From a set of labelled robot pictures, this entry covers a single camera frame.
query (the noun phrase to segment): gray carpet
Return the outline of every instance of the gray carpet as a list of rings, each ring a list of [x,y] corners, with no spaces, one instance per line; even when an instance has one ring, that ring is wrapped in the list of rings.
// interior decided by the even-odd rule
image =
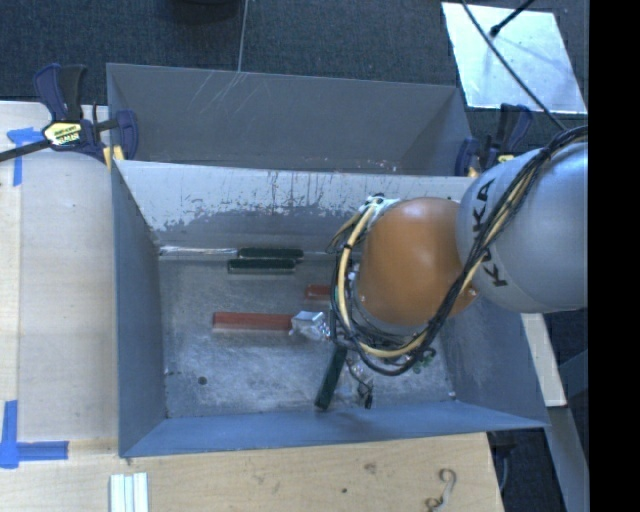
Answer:
[[[519,0],[469,3],[520,5]],[[436,0],[248,0],[246,13],[244,0],[220,5],[179,0],[1,4],[0,99],[35,100],[33,74],[51,62],[88,66],[82,100],[98,104],[107,102],[107,62],[459,85]],[[589,0],[538,0],[531,9],[554,13],[588,106]],[[467,115],[476,137],[495,133],[496,111],[468,108]],[[569,127],[586,124],[583,116],[559,117]],[[555,132],[536,113],[524,144],[539,147]],[[587,348],[586,311],[547,315],[546,320],[559,364]],[[571,407],[588,457],[588,392],[573,397]],[[564,511],[544,433],[515,432],[513,440],[504,492],[507,512]]]

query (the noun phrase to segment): yellow cable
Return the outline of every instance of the yellow cable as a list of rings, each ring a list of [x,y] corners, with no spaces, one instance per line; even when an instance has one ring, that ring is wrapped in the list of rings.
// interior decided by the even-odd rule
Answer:
[[[364,226],[366,225],[366,223],[369,221],[371,216],[376,211],[375,206],[376,206],[375,204],[371,204],[362,214],[362,216],[360,217],[360,220],[358,221],[358,224],[356,224],[356,227],[353,228],[353,231],[351,232],[351,235],[349,236],[349,239],[347,240],[345,248],[342,250],[342,254],[340,256],[340,265],[338,267],[338,276],[337,276],[338,309],[340,310],[340,315],[346,322],[347,327],[349,329],[351,329],[351,321],[349,320],[349,315],[347,314],[347,305],[345,304],[345,300],[344,300],[344,274],[347,268],[347,260],[349,259],[349,254],[351,254],[351,249],[353,247],[353,244],[358,239],[358,236],[360,236],[360,233],[364,230]]]

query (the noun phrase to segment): black wire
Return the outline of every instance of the black wire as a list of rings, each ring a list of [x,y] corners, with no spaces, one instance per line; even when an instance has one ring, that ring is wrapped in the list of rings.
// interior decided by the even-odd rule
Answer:
[[[522,87],[524,92],[526,92],[527,95],[543,110],[543,112],[549,117],[549,119],[551,119],[553,124],[555,124],[560,130],[566,130],[567,127],[564,124],[562,124],[560,122],[560,120],[558,120],[558,118],[551,113],[551,111],[546,107],[546,105],[544,103],[542,103],[542,101],[533,93],[533,91],[531,91],[531,89],[529,89],[529,87],[527,87],[527,85],[516,74],[516,72],[509,65],[509,63],[506,61],[506,59],[500,54],[498,49],[495,47],[495,45],[489,39],[489,36],[487,36],[487,34],[485,34],[484,30],[482,30],[482,27],[478,23],[478,20],[476,19],[476,17],[471,12],[471,9],[469,9],[469,5],[467,4],[466,0],[460,0],[460,2],[462,3],[462,7],[464,8],[464,10],[467,13],[467,16],[469,16],[469,19],[471,20],[471,23],[473,23],[473,25],[476,27],[478,32],[480,32],[480,35],[482,36],[482,38],[485,40],[485,42],[487,43],[487,45],[489,46],[491,51],[495,54],[495,56],[498,57],[498,60],[506,68],[506,70],[509,72],[509,74],[514,78],[514,80],[516,82],[518,82],[518,84],[520,85],[520,87]]]

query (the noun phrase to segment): metal clip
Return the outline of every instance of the metal clip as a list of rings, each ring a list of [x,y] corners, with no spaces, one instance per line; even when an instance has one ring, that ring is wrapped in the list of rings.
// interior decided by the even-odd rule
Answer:
[[[438,512],[439,510],[443,510],[447,505],[447,501],[449,501],[449,496],[451,495],[451,491],[453,490],[453,486],[456,483],[456,474],[452,469],[441,469],[440,470],[440,480],[442,480],[447,485],[442,492],[442,497],[440,498],[427,498],[426,505],[428,512]]]

